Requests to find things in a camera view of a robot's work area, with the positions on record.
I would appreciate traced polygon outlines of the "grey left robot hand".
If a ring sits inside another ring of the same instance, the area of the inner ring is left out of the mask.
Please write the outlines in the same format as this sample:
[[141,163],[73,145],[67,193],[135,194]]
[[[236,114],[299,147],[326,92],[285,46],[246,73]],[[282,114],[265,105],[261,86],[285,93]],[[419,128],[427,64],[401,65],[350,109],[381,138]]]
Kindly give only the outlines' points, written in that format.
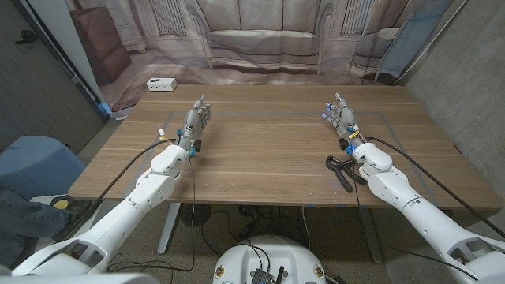
[[203,136],[204,129],[211,120],[211,105],[204,102],[205,94],[194,103],[185,117],[177,146],[189,151]]

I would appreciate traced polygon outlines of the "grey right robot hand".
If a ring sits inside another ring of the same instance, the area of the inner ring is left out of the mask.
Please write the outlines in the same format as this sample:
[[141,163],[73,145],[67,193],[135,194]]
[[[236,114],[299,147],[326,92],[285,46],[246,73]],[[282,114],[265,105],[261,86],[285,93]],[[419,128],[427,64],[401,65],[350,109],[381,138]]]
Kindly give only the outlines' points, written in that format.
[[367,140],[361,135],[354,112],[338,92],[335,93],[337,103],[327,102],[322,118],[335,128],[340,137],[341,149],[352,153]]

